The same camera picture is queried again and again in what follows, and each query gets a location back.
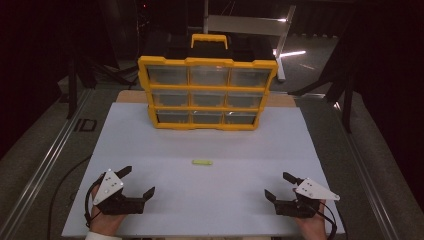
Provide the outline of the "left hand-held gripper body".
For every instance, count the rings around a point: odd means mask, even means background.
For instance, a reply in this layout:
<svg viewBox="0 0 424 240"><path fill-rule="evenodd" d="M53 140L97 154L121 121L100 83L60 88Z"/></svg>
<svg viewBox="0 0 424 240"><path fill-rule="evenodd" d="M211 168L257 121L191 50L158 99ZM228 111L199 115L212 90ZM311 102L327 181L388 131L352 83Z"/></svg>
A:
<svg viewBox="0 0 424 240"><path fill-rule="evenodd" d="M115 171L105 172L93 205L105 215L142 214L145 201L142 198L129 198L123 194L124 183Z"/></svg>

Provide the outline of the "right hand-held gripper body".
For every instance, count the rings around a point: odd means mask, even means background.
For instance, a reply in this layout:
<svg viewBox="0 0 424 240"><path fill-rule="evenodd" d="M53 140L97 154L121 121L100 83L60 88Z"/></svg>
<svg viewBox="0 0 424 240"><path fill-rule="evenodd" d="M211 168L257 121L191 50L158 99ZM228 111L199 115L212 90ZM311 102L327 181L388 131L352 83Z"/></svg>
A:
<svg viewBox="0 0 424 240"><path fill-rule="evenodd" d="M292 201L277 200L274 207L277 215L296 218L312 218L319 210L321 200L339 201L340 196L310 178L294 189L296 199Z"/></svg>

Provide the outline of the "yellow drawer organizer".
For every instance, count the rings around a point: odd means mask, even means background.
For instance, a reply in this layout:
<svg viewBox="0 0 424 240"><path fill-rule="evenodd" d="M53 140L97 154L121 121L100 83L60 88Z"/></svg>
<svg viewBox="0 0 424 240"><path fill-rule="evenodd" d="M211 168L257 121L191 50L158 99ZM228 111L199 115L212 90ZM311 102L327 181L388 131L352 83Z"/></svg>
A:
<svg viewBox="0 0 424 240"><path fill-rule="evenodd" d="M159 129L254 130L278 65L274 59L142 56L140 85Z"/></svg>

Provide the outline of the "clear plastic drawer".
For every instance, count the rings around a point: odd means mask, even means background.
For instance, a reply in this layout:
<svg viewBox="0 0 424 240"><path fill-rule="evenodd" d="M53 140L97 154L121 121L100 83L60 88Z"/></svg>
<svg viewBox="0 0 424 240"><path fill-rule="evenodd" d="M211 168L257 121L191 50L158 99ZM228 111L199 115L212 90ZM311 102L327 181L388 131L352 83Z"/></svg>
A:
<svg viewBox="0 0 424 240"><path fill-rule="evenodd" d="M229 69L221 66L192 66L190 83L192 85L222 86L227 82Z"/></svg>

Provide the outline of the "person's left hand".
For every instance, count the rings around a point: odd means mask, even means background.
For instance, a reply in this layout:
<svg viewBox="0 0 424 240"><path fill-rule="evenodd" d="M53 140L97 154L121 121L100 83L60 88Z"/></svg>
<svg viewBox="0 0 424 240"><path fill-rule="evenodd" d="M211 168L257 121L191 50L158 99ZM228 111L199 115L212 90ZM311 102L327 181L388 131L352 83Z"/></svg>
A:
<svg viewBox="0 0 424 240"><path fill-rule="evenodd" d="M104 215L97 206L93 205L91 209L91 218L92 220L89 227L90 232L108 237L115 237L126 216Z"/></svg>

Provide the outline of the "person's right hand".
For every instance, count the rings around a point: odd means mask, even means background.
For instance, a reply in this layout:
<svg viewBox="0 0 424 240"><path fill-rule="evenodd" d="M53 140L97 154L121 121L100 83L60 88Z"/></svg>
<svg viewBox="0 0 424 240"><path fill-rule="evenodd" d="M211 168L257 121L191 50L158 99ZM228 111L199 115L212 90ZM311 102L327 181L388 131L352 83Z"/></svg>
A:
<svg viewBox="0 0 424 240"><path fill-rule="evenodd" d="M325 200L320 201L319 213L312 218L294 219L305 240L327 240L325 218L323 217L325 203Z"/></svg>

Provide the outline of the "white table board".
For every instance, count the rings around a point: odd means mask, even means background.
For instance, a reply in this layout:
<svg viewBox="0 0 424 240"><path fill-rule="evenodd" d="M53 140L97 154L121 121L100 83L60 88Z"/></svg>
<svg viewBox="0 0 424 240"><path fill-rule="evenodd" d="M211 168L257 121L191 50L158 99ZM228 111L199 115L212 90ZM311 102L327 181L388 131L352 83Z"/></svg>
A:
<svg viewBox="0 0 424 240"><path fill-rule="evenodd" d="M212 165L194 165L210 160ZM327 183L303 114L298 108L268 107L254 131L167 130L152 126L147 107L111 106L63 229L65 237L87 232L84 200L90 185L108 169L131 166L124 194L139 197L154 187L141 215L130 215L125 237L295 236L294 221L279 216L264 190L293 200L282 177Z"/></svg>

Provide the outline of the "black tripod stand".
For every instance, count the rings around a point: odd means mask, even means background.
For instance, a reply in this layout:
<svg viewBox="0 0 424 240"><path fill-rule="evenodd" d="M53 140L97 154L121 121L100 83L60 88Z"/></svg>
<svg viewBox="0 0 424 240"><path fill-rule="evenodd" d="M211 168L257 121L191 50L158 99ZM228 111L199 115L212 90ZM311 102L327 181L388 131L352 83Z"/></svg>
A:
<svg viewBox="0 0 424 240"><path fill-rule="evenodd" d="M351 133L353 66L357 59L357 52L351 48L344 37L340 37L318 79L298 90L290 91L289 94L303 96L318 87L329 84L330 88L324 98L328 103L336 103L340 98L343 98L341 121L344 129Z"/></svg>
<svg viewBox="0 0 424 240"><path fill-rule="evenodd" d="M126 85L134 86L134 81L125 80L124 73L134 73L138 70L137 66L132 66L124 70L112 71L105 65L102 65L88 56L82 55L76 51L72 53L68 62L68 92L65 94L68 103L67 118L71 119L77 111L77 79L80 79L86 88L94 88L97 81L94 77L93 71L96 70L105 74L115 82Z"/></svg>

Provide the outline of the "set of clear small drawers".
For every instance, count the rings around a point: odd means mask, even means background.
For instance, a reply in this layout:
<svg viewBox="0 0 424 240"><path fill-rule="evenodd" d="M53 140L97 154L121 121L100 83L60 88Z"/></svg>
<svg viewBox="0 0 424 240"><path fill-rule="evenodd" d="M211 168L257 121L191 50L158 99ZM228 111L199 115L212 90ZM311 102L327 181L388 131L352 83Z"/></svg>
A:
<svg viewBox="0 0 424 240"><path fill-rule="evenodd" d="M147 68L153 112L159 124L214 125L255 123L272 71L230 68L222 86L192 85L192 66Z"/></svg>

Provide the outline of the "grey metal stand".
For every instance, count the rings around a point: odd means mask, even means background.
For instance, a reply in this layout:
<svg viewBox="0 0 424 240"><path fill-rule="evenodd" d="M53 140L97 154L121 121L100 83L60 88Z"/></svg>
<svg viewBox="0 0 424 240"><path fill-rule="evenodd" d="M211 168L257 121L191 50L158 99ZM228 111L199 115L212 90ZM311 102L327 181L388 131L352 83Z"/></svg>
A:
<svg viewBox="0 0 424 240"><path fill-rule="evenodd" d="M278 37L274 56L278 64L277 81L285 82L286 76L282 64L282 51L289 33L290 25L296 10L291 5L285 17L254 18L241 16L224 16L209 14L209 0L204 0L203 27L205 34L209 32L227 32L241 34L256 34Z"/></svg>

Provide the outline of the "metal floor rail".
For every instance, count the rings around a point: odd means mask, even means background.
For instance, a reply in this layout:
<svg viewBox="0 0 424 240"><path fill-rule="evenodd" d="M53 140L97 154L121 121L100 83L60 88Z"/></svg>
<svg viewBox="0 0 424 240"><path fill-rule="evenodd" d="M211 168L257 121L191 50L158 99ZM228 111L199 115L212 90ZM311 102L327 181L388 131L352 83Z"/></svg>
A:
<svg viewBox="0 0 424 240"><path fill-rule="evenodd" d="M342 129L345 131L344 136L353 155L357 176L361 182L361 186L364 189L365 195L385 240L399 240L399 235L394 228L393 222L387 212L387 208L382 202L378 188L372 181L372 177L366 168L364 159L359 152L353 136L344 128L342 120L339 120L339 123Z"/></svg>
<svg viewBox="0 0 424 240"><path fill-rule="evenodd" d="M93 89L85 89L82 91L80 98L77 100L77 108L75 112L64 122L41 163L38 165L36 171L32 174L26 186L23 188L22 193L8 214L4 224L0 227L0 240L12 240L16 234L20 224L25 218L42 185L50 174L56 160L62 152L64 145L71 135L81 111L93 92Z"/></svg>

